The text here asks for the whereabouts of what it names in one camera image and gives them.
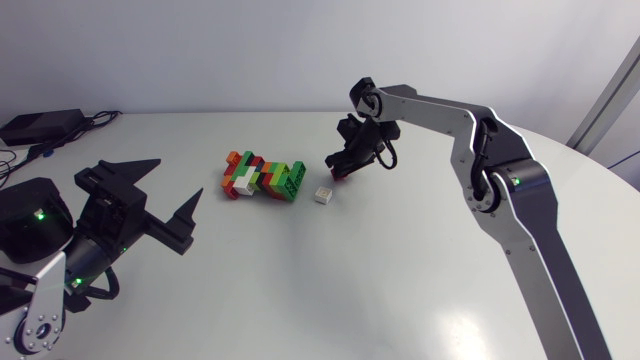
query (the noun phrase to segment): black power adapter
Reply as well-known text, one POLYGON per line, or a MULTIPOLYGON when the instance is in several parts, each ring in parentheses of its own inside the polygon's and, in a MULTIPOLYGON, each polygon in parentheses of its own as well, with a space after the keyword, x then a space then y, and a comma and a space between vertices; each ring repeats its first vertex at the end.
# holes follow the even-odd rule
POLYGON ((0 139, 8 146, 56 141, 89 121, 79 109, 19 115, 0 129, 0 139))

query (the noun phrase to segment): stacked lego bricks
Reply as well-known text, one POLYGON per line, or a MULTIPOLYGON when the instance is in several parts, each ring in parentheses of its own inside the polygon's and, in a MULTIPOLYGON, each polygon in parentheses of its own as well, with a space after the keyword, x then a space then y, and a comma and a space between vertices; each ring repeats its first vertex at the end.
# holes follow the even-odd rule
POLYGON ((243 155, 231 151, 227 164, 220 186, 234 200, 239 195, 252 196, 255 191, 264 191, 273 198, 293 201, 306 172, 302 161, 294 162, 289 168, 285 163, 266 162, 251 151, 243 155))

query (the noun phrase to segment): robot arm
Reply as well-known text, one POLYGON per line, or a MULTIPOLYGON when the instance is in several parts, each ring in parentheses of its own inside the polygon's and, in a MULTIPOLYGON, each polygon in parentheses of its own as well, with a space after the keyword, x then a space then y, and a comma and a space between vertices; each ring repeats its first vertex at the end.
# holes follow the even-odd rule
POLYGON ((366 120, 351 116, 340 122, 345 150, 326 159, 334 178, 380 160, 385 145, 395 163, 390 140, 400 135, 396 120, 453 136, 451 164, 465 202, 480 227, 502 246, 547 357, 610 359, 558 233, 558 203, 549 176, 522 136, 488 107, 420 96, 407 85, 377 88, 364 78, 350 97, 366 120))
POLYGON ((65 311, 86 310, 89 298, 118 296, 111 265, 142 235, 180 255, 189 249, 195 227, 191 216, 202 189, 167 223, 160 221, 145 211, 147 195, 134 186, 159 163, 100 161, 76 174, 76 184, 89 199, 75 228, 50 179, 0 192, 0 249, 12 262, 0 267, 0 359, 43 357, 64 330, 65 311), (103 273, 108 290, 91 286, 103 273))

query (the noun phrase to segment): small white block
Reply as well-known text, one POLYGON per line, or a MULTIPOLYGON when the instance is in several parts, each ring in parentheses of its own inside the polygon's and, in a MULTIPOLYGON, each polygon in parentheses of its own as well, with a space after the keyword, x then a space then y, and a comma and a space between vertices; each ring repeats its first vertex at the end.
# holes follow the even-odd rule
POLYGON ((244 176, 238 176, 233 183, 233 189, 240 195, 253 196, 253 188, 249 186, 251 176, 256 171, 255 166, 251 166, 244 176))
POLYGON ((322 204, 328 204, 329 200, 331 200, 332 191, 331 189, 327 189, 326 187, 320 186, 318 190, 316 190, 315 199, 317 202, 322 204))

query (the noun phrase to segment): white table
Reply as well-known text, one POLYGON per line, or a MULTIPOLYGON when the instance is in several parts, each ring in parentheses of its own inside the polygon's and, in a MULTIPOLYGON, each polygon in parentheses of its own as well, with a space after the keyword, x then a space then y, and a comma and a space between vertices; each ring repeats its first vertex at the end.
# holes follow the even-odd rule
MULTIPOLYGON (((47 359, 544 358, 500 246, 461 196, 452 139, 401 123, 395 170, 334 183, 324 158, 342 148, 344 115, 124 115, 12 176, 52 178, 75 218, 87 195, 73 175, 100 159, 161 158, 137 185, 163 220, 205 189, 191 249, 140 239, 114 265, 120 296, 68 314, 47 359), (304 161, 296 201, 228 199, 218 184, 230 150, 304 161), (334 191, 326 206, 313 201, 320 185, 334 191)), ((613 357, 640 358, 640 195, 522 133, 551 174, 560 233, 613 357)))

